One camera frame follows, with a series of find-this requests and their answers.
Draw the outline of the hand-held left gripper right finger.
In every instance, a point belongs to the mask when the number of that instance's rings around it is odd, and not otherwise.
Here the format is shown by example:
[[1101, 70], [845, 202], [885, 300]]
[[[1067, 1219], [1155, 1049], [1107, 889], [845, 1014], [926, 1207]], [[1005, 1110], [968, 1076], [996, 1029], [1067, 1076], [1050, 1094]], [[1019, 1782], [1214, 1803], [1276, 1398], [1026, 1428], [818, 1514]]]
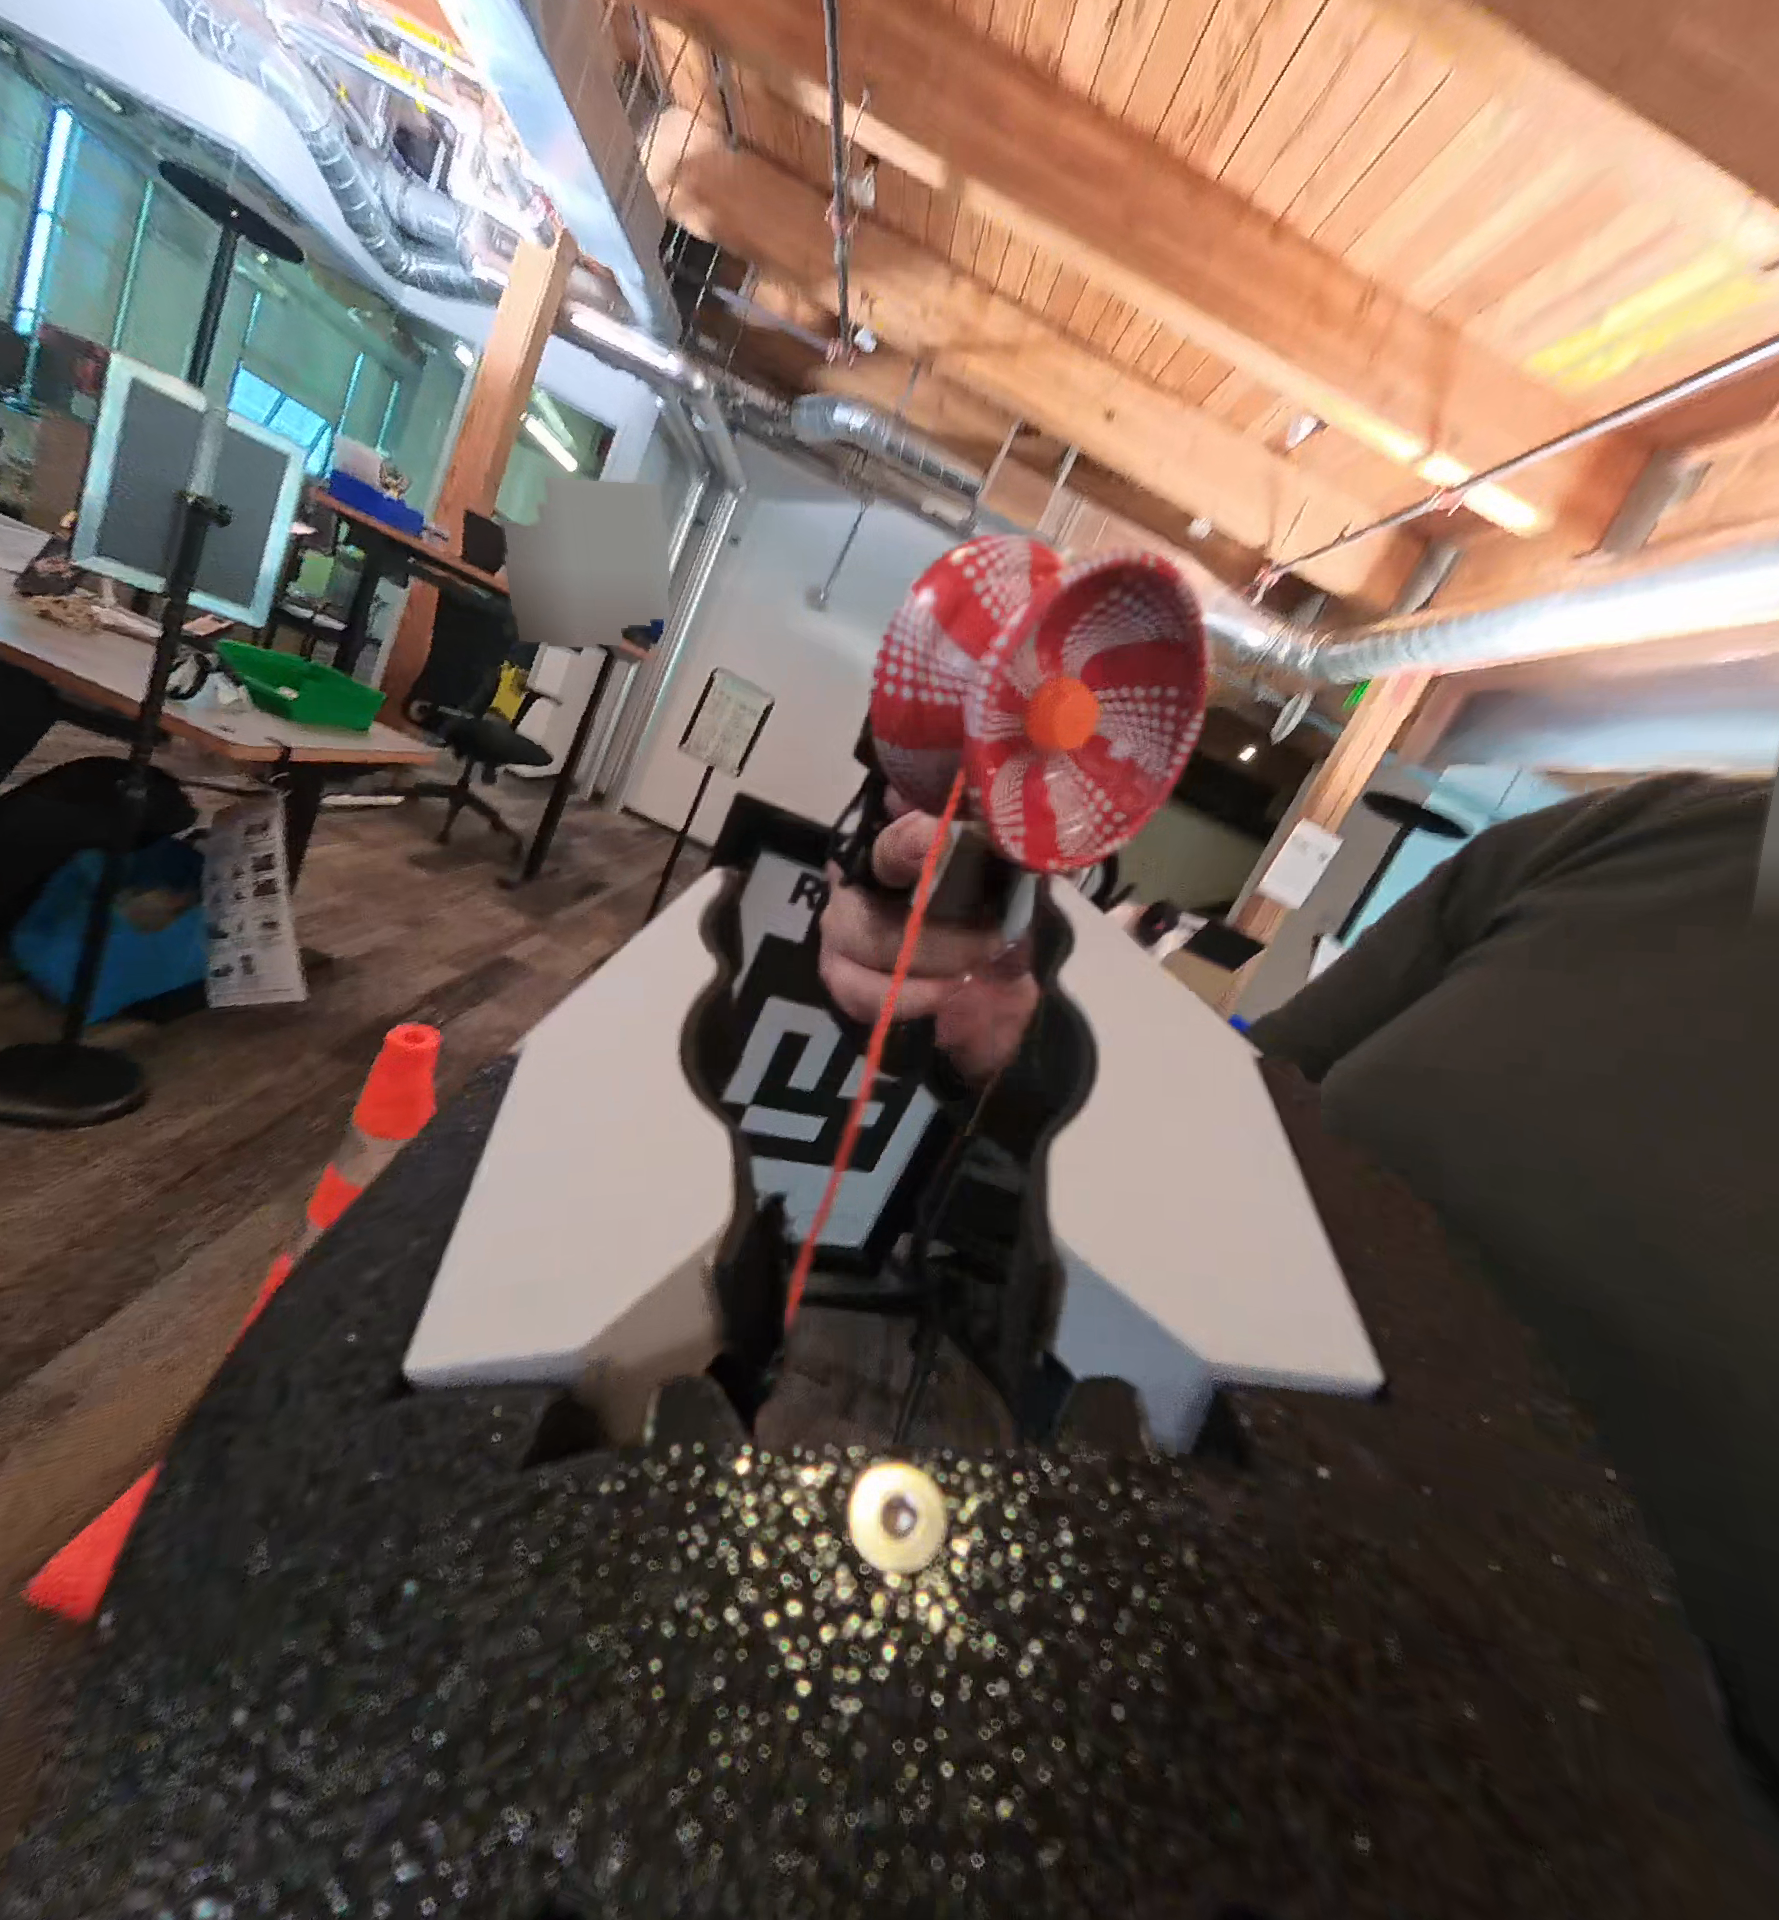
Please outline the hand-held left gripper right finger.
[[1052, 1359], [1124, 1378], [1155, 1448], [1195, 1448], [1214, 1390], [1379, 1398], [1256, 1049], [1094, 899], [1050, 899], [1071, 928], [1050, 1014], [1075, 1019], [1087, 1062], [1041, 1176]]

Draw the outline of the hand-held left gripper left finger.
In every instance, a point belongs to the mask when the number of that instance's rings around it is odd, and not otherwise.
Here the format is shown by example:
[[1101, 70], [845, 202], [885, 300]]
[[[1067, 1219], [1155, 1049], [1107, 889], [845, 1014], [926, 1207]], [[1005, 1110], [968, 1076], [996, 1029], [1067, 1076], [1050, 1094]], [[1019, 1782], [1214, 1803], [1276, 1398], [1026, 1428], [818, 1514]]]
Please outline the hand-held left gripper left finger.
[[682, 1040], [728, 899], [731, 874], [702, 874], [518, 1040], [410, 1337], [418, 1390], [545, 1385], [638, 1441], [656, 1390], [722, 1350], [738, 1163]]

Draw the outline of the red white yo-yo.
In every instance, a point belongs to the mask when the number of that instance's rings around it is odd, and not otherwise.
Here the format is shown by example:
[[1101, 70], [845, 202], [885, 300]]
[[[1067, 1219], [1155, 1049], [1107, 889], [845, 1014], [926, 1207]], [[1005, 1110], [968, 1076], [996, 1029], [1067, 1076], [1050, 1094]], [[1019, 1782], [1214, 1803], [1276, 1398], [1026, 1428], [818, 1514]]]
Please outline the red white yo-yo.
[[1173, 800], [1205, 705], [1205, 622], [1179, 562], [978, 535], [892, 612], [870, 761], [917, 810], [960, 800], [1013, 870], [1087, 874]]

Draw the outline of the person's right hand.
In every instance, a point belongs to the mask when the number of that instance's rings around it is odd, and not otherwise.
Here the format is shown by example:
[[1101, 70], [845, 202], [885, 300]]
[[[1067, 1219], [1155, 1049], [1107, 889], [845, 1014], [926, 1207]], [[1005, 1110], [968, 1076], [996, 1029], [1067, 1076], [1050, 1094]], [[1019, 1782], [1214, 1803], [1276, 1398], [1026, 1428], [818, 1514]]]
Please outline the person's right hand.
[[[936, 838], [936, 816], [907, 805], [900, 787], [885, 794], [892, 823], [871, 838], [871, 874], [876, 889], [863, 889], [839, 874], [828, 874], [828, 905], [824, 905], [824, 993], [828, 1004], [856, 1019], [876, 1025], [876, 1010], [893, 988], [900, 941], [907, 941], [907, 899], [926, 878], [926, 858]], [[926, 922], [907, 983], [893, 999], [893, 1019], [932, 1019], [936, 1049], [954, 1062], [963, 1085], [996, 1080], [1041, 1010], [1030, 941], [1005, 941], [996, 922]]]

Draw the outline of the white sign stand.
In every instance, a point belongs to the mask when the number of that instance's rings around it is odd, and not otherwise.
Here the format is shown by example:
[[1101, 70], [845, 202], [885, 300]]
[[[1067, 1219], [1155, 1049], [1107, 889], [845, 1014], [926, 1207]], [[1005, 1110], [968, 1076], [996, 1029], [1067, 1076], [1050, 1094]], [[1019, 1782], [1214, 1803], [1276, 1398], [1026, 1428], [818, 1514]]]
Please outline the white sign stand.
[[668, 882], [675, 882], [675, 870], [695, 846], [695, 829], [700, 829], [700, 810], [712, 800], [717, 783], [738, 783], [760, 752], [760, 734], [770, 721], [779, 700], [731, 671], [712, 671], [675, 752], [682, 761], [700, 769], [700, 783], [695, 783], [695, 800], [687, 800], [687, 816], [675, 829], [675, 846], [665, 858], [665, 874], [659, 874], [659, 889], [650, 899], [650, 922], [659, 917]]

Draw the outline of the black framed floor sign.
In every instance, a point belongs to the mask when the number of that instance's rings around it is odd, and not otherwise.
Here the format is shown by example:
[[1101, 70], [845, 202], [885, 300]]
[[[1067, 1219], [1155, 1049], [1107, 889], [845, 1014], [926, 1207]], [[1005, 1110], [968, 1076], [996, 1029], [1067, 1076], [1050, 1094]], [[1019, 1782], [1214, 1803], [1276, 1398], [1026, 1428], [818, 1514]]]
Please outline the black framed floor sign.
[[731, 1221], [712, 1293], [731, 1346], [779, 1346], [799, 1243], [828, 1212], [799, 1307], [926, 1315], [943, 1279], [968, 1114], [946, 1105], [936, 1025], [893, 1025], [870, 1076], [870, 1025], [824, 988], [836, 829], [738, 794], [722, 816], [702, 905], [717, 965], [682, 1029], [682, 1062], [731, 1140]]

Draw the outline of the orange striped traffic cone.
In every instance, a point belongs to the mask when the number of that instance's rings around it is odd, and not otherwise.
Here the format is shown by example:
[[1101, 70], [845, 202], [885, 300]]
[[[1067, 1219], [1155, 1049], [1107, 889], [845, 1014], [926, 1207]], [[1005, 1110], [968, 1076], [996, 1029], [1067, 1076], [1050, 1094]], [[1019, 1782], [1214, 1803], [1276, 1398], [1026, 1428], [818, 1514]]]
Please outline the orange striped traffic cone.
[[[357, 1201], [418, 1146], [440, 1110], [446, 1037], [427, 1019], [404, 1019], [384, 1037], [364, 1085], [357, 1101], [336, 1157], [324, 1164], [303, 1229], [276, 1248], [239, 1342], [259, 1326], [291, 1266], [357, 1212]], [[57, 1623], [96, 1623], [107, 1582], [130, 1548], [130, 1531], [159, 1488], [165, 1467], [138, 1478], [89, 1526], [79, 1526], [24, 1587], [24, 1603]]]

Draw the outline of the printed paper sheet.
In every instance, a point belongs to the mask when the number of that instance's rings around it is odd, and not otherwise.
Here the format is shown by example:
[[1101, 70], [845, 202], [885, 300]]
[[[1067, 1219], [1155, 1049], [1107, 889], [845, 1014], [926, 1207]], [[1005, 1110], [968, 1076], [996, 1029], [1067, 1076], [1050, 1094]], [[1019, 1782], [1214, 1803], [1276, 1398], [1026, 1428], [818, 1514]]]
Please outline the printed paper sheet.
[[205, 836], [205, 1004], [289, 1010], [303, 999], [289, 810], [266, 787], [228, 805]]

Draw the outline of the black office chair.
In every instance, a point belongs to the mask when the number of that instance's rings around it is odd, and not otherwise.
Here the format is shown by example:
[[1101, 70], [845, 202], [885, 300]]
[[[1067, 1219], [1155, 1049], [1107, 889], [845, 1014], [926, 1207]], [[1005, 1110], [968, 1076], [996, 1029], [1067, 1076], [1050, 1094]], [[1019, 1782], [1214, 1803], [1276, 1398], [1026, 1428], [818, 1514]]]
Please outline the black office chair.
[[550, 752], [523, 734], [534, 705], [558, 705], [532, 685], [534, 646], [518, 645], [512, 604], [440, 592], [427, 660], [404, 691], [404, 721], [459, 761], [446, 783], [402, 787], [404, 805], [446, 805], [440, 846], [460, 816], [491, 823], [509, 846], [518, 829], [487, 800], [499, 771], [545, 771]]

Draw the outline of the brown wooden table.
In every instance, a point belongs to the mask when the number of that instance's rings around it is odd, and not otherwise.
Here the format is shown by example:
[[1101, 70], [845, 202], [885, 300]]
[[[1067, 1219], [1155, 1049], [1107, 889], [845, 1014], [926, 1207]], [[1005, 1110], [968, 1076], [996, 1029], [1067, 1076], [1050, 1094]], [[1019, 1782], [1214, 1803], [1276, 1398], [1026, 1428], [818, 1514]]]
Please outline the brown wooden table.
[[499, 577], [434, 548], [427, 535], [402, 535], [377, 521], [336, 507], [326, 484], [309, 492], [309, 507], [326, 513], [334, 531], [362, 550], [362, 578], [357, 578], [352, 622], [346, 622], [336, 660], [334, 660], [346, 678], [357, 671], [364, 646], [364, 622], [370, 622], [370, 599], [384, 578], [427, 578], [440, 592], [512, 604]]

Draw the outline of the blue bag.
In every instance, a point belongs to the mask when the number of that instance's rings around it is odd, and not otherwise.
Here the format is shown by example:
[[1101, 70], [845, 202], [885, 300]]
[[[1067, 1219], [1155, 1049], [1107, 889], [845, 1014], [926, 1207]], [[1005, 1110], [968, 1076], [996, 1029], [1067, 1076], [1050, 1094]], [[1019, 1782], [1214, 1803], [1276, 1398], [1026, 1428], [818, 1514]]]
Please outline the blue bag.
[[[13, 922], [13, 971], [57, 1010], [76, 1004], [89, 905], [102, 889], [102, 853], [67, 858]], [[130, 853], [107, 905], [107, 941], [83, 1025], [107, 1025], [165, 999], [205, 999], [207, 917], [205, 917], [205, 846], [159, 838]]]

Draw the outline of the green tray bin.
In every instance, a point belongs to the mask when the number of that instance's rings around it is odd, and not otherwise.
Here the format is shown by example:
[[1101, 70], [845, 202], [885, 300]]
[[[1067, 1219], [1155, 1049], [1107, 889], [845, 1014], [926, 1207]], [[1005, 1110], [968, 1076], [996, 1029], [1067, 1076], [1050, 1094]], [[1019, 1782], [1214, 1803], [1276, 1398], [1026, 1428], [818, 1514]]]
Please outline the green tray bin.
[[370, 734], [384, 715], [384, 691], [299, 653], [276, 653], [259, 645], [212, 645], [219, 671], [252, 700], [252, 710], [313, 729], [313, 734]]

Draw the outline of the black floor lamp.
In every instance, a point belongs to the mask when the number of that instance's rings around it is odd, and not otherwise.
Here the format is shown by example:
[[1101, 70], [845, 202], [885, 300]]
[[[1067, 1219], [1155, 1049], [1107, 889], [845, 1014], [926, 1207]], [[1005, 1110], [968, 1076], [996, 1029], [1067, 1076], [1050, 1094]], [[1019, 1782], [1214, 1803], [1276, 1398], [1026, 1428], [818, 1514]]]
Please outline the black floor lamp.
[[212, 258], [207, 258], [207, 284], [205, 284], [205, 310], [195, 310], [194, 355], [184, 355], [184, 383], [207, 388], [207, 364], [212, 364], [212, 346], [219, 346], [219, 323], [228, 323], [228, 302], [229, 302], [229, 279], [239, 279], [240, 245], [252, 256], [281, 258], [281, 263], [303, 263], [303, 251], [299, 251], [291, 230], [281, 230], [252, 202], [240, 202], [229, 187], [207, 181], [205, 168], [194, 168], [182, 156], [159, 156], [159, 181], [169, 190], [182, 190], [219, 230], [212, 239]]

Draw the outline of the narrow silver air duct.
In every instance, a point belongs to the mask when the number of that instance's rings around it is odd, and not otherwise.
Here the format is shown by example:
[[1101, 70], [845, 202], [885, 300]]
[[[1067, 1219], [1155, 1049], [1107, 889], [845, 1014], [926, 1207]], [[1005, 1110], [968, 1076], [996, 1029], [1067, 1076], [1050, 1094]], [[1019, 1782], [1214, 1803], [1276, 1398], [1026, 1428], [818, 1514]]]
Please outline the narrow silver air duct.
[[1223, 584], [1164, 541], [1059, 541], [1067, 569], [1133, 562], [1173, 577], [1195, 604], [1200, 653], [1214, 678], [1275, 685], [1346, 685], [1383, 678], [1465, 678], [1528, 660], [1620, 653], [1667, 636], [1779, 626], [1779, 535], [1733, 541], [1679, 562], [1582, 577], [1480, 612], [1399, 612], [1352, 633], [1298, 626], [1248, 592]]

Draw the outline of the wooden post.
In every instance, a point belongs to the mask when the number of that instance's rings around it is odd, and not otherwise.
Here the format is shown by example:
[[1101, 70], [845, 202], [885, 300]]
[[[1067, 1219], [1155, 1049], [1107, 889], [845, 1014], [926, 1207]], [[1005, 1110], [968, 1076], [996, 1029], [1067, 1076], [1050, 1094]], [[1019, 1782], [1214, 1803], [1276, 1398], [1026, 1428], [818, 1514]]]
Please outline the wooden post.
[[[579, 258], [579, 245], [569, 227], [550, 245], [518, 245], [512, 256], [491, 341], [468, 376], [460, 426], [450, 434], [450, 461], [440, 484], [440, 531], [450, 531], [450, 541], [460, 541], [468, 513], [487, 513], [487, 521], [497, 513], [509, 456], [518, 448], [518, 422], [534, 394], [540, 347], [563, 314], [577, 258]], [[427, 665], [434, 612], [440, 612], [440, 584], [410, 578], [402, 626], [393, 626], [393, 646], [384, 665], [384, 691], [391, 691], [384, 721], [393, 734], [410, 734], [404, 700]]]

